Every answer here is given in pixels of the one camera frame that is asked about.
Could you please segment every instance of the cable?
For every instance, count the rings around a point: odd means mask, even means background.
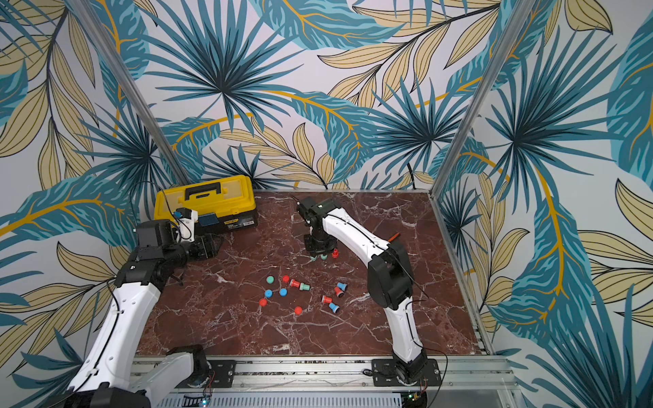
[[[100,352],[100,355],[97,357],[97,360],[95,361],[95,364],[93,365],[93,369],[97,368],[97,366],[100,364],[100,359],[102,358],[102,354],[104,354],[104,350],[106,350],[106,346],[109,344],[109,340],[111,340],[111,336],[113,336],[113,334],[114,334],[114,330],[116,329],[116,325],[118,324],[118,317],[120,317],[120,313],[121,313],[121,311],[120,311],[120,304],[118,303],[118,299],[116,298],[116,295],[114,294],[114,291],[112,291],[112,290],[111,290],[111,287],[109,286],[109,281],[106,282],[106,288],[109,290],[109,293],[111,294],[111,297],[113,297],[113,299],[114,299],[114,301],[115,301],[115,303],[116,303],[116,308],[118,309],[118,313],[116,313],[116,320],[114,320],[114,325],[113,325],[113,327],[111,327],[111,332],[109,332],[109,336],[106,338],[106,341],[105,341],[105,343],[104,343],[104,347],[102,348],[102,351]],[[73,391],[73,392],[70,393],[69,395],[65,396],[63,399],[61,399],[61,400],[55,402],[55,403],[52,404],[52,405],[49,405],[49,406],[45,407],[45,408],[56,407],[57,405],[59,405],[60,403],[64,402],[64,401],[67,400],[68,398],[70,398],[70,397],[72,397],[73,395],[77,394],[77,392],[78,392],[78,391],[79,391],[79,390],[80,390],[84,385],[86,385],[86,383],[91,379],[91,376],[92,376],[92,375],[93,375],[93,374],[89,374],[89,375],[86,377],[86,379],[84,380],[84,382],[83,382],[79,387],[77,387],[77,389],[76,389],[75,391]]]

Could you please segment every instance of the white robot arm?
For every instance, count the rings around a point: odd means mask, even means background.
[[[397,378],[404,384],[417,382],[427,357],[413,317],[413,271],[404,246],[372,234],[331,198],[319,204],[305,198],[297,202],[297,210],[310,227],[304,236],[309,255],[331,253],[341,241],[368,266],[370,297],[388,318]]]
[[[64,395],[49,397],[46,408],[155,407],[183,380],[206,377],[208,363],[201,345],[176,347],[151,372],[130,383],[131,365],[145,323],[175,268],[189,260],[215,256],[211,236],[196,236],[197,212],[174,225],[147,221],[136,228],[138,247],[115,280],[109,310],[88,357]]]

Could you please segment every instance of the tropical leaf wallpaper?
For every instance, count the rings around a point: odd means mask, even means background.
[[[653,407],[653,4],[522,33],[438,197],[463,284],[528,407]]]
[[[191,180],[393,190],[433,183],[517,1],[90,3]],[[653,19],[628,3],[536,0],[442,175],[531,406],[650,406]],[[0,40],[0,387],[20,408],[74,375],[176,180],[64,0],[0,0]]]

